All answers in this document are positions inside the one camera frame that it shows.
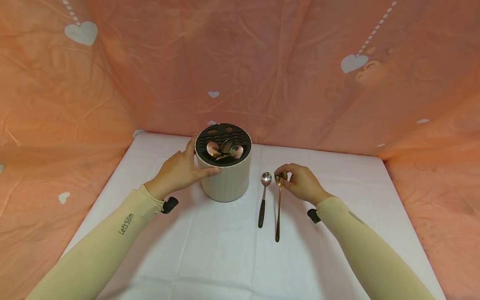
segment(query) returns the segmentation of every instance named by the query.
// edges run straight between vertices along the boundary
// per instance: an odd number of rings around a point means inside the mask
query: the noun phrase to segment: left hand
[[[158,174],[145,183],[147,191],[156,199],[163,200],[172,192],[183,190],[200,179],[220,174],[219,168],[198,169],[193,162],[196,135],[185,151],[178,151],[163,163]]]

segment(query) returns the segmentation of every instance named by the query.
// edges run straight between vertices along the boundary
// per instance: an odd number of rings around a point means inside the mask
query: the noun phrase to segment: orange fabric backdrop
[[[25,297],[51,268],[135,129],[190,135],[214,121],[256,143],[381,157],[449,300],[478,299],[479,11],[474,0],[0,4],[0,289]]]

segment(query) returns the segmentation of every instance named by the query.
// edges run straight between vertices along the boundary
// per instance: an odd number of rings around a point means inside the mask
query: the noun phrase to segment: arm sleeve
[[[144,185],[81,239],[43,277],[27,300],[95,299],[113,277],[142,229],[163,201]]]
[[[398,254],[337,197],[317,205],[371,300],[435,300]]]

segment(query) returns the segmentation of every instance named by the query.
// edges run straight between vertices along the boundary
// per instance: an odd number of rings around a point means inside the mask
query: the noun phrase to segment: white tablecloth
[[[137,135],[65,253],[187,141]],[[380,159],[256,144],[250,185],[240,199],[215,202],[200,183],[173,194],[179,205],[144,229],[99,299],[369,299],[332,234],[307,217],[312,207],[288,191],[282,194],[281,236],[275,242],[275,183],[267,189],[264,226],[257,227],[260,175],[290,162],[308,166],[327,191],[397,251],[437,299],[445,299]]]

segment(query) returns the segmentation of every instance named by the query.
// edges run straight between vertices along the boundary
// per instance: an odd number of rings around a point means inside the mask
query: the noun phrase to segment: white ceramic utensil holder
[[[225,124],[217,125],[217,128],[225,126]],[[234,127],[244,132],[244,136],[248,137],[249,147],[251,148],[252,140],[250,136],[240,127]],[[202,155],[196,155],[197,163],[200,168],[215,167],[220,169],[219,175],[208,177],[202,180],[203,191],[208,197],[219,202],[231,202],[243,196],[243,194],[247,191],[249,184],[252,150],[250,149],[247,153],[244,153],[243,155],[246,155],[246,157],[239,159],[238,163],[233,163],[233,165],[225,167],[218,165],[216,166],[215,163],[206,159],[202,159]]]

